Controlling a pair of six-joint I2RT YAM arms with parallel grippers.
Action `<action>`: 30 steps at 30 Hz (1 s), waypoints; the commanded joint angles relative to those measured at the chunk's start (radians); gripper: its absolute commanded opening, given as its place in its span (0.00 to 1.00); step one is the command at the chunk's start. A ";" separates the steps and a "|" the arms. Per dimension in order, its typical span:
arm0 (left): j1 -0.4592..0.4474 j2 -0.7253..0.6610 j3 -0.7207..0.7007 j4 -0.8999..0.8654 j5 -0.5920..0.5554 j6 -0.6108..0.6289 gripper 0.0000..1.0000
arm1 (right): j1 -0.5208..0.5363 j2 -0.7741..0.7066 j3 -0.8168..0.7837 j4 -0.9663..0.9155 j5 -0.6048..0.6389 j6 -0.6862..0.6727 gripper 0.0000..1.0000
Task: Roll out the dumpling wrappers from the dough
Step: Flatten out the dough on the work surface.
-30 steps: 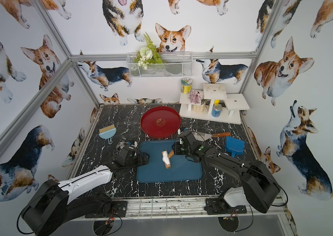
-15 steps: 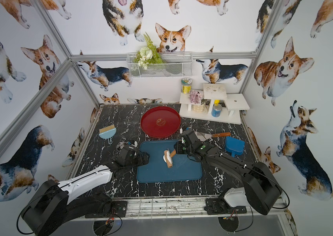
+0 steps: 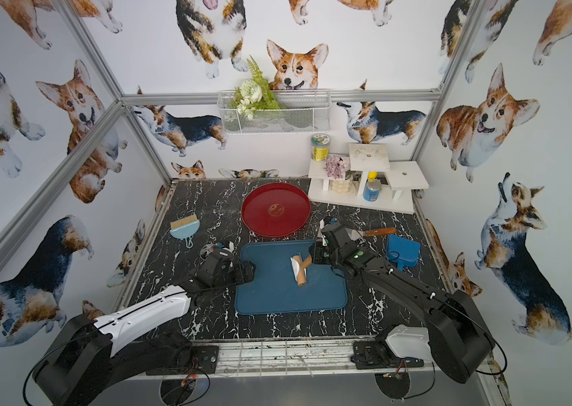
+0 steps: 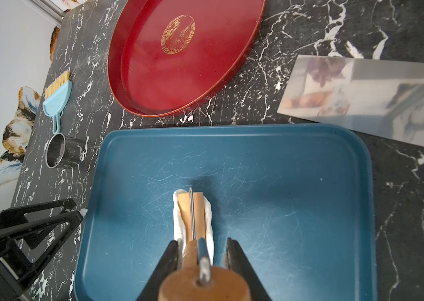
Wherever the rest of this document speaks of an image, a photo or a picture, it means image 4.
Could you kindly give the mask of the wooden dough roller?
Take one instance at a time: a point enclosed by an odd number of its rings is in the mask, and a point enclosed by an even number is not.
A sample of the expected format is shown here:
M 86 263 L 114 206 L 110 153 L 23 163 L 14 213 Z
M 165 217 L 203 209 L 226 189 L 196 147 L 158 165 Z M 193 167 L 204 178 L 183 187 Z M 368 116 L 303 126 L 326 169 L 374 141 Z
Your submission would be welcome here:
M 179 254 L 177 271 L 167 276 L 158 300 L 251 300 L 248 284 L 237 273 L 210 262 L 206 240 L 203 193 L 179 195 L 179 209 L 185 213 L 186 248 Z

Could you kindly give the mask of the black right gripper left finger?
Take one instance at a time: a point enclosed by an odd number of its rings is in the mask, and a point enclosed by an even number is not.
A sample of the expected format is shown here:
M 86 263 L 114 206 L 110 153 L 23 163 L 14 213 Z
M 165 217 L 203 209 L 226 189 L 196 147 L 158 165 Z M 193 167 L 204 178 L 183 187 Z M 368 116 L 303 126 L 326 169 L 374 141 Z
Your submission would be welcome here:
M 179 246 L 178 242 L 173 240 L 168 244 L 163 256 L 160 258 L 156 268 L 136 300 L 157 301 L 161 284 L 167 276 L 176 271 L 178 267 L 178 260 Z

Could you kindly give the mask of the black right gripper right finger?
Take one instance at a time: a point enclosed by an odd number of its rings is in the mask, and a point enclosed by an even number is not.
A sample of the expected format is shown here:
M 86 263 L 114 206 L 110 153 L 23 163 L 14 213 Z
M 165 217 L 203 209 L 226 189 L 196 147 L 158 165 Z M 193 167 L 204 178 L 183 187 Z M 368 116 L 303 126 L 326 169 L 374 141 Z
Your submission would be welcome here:
M 271 301 L 270 296 L 237 240 L 227 238 L 224 265 L 228 270 L 237 273 L 245 280 L 249 286 L 252 300 Z

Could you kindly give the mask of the white dough piece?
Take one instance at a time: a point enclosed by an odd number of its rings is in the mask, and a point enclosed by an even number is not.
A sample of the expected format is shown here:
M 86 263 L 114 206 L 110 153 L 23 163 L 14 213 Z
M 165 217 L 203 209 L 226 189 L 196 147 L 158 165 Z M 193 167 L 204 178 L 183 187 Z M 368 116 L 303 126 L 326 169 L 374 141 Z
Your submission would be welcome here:
M 174 239 L 178 242 L 179 246 L 179 254 L 183 255 L 186 248 L 186 226 L 184 224 L 186 214 L 181 213 L 179 209 L 179 195 L 180 194 L 188 194 L 188 192 L 184 189 L 177 189 L 173 193 L 173 225 L 174 225 Z M 211 225 L 212 222 L 212 210 L 211 204 L 207 200 L 207 198 L 203 197 L 203 205 L 204 205 L 204 220 L 205 220 L 205 240 L 207 245 L 207 250 L 210 258 L 210 262 L 213 263 L 214 252 L 215 252 L 215 244 L 213 240 L 213 228 Z

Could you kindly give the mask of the blue rectangular tray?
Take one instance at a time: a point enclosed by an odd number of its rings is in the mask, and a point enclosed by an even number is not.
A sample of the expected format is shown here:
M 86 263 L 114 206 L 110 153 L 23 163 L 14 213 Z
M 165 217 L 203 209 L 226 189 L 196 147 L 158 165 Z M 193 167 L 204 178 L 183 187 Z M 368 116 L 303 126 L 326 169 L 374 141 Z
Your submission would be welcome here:
M 173 193 L 212 207 L 213 263 L 239 242 L 273 300 L 377 300 L 371 157 L 321 124 L 117 130 L 99 151 L 77 300 L 135 300 L 173 234 Z

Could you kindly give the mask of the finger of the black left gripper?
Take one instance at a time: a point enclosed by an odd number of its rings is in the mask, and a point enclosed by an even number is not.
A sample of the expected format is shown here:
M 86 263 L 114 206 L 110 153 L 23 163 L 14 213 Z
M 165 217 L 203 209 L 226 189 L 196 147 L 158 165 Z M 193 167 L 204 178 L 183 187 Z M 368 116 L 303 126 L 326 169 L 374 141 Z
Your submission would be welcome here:
M 28 297 L 67 239 L 83 221 L 78 211 L 29 221 L 0 213 L 0 297 Z
M 37 215 L 41 211 L 50 211 L 59 208 L 61 211 L 58 215 L 48 216 L 43 219 L 32 219 L 33 215 Z M 25 235 L 32 232 L 32 226 L 44 225 L 46 229 L 55 228 L 55 223 L 67 223 L 72 229 L 77 228 L 77 212 L 73 199 L 60 199 L 40 204 L 32 204 L 17 208 L 5 209 L 0 212 L 0 230 L 11 227 L 25 227 Z

